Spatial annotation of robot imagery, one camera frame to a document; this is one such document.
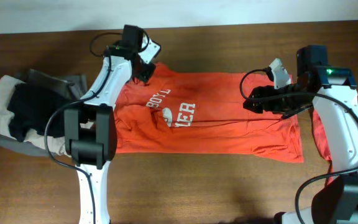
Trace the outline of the orange soccer t-shirt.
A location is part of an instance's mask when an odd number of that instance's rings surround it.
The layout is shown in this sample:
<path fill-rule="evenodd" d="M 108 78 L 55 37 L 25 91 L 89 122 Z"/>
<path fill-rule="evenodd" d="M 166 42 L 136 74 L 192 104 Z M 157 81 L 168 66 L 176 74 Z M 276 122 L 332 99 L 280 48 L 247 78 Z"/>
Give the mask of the orange soccer t-shirt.
<path fill-rule="evenodd" d="M 243 93 L 269 84 L 256 73 L 179 73 L 160 63 L 147 83 L 129 82 L 117 99 L 117 151 L 252 154 L 301 163 L 296 118 L 243 108 Z"/>

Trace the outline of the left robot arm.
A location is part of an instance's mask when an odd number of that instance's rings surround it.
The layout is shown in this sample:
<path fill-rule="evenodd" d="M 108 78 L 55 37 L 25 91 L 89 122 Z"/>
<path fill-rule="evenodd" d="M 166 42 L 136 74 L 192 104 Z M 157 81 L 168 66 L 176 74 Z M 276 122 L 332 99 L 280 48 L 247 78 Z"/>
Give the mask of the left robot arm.
<path fill-rule="evenodd" d="M 103 65 L 89 90 L 64 110 L 65 149 L 80 185 L 80 223 L 110 223 L 107 186 L 116 153 L 116 101 L 125 84 L 151 78 L 161 46 L 140 27 L 124 26 L 121 39 L 106 47 Z"/>

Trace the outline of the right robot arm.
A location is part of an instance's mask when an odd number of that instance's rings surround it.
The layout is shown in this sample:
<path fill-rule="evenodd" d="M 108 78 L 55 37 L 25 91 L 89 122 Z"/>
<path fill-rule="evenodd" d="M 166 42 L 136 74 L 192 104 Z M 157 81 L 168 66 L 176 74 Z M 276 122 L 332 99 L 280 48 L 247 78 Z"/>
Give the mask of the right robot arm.
<path fill-rule="evenodd" d="M 275 223 L 358 223 L 358 93 L 351 69 L 328 63 L 324 45 L 296 53 L 297 82 L 280 59 L 263 72 L 273 82 L 243 94 L 243 107 L 269 111 L 283 119 L 314 108 L 323 124 L 333 171 L 305 181 L 295 194 L 293 212 L 280 212 Z"/>

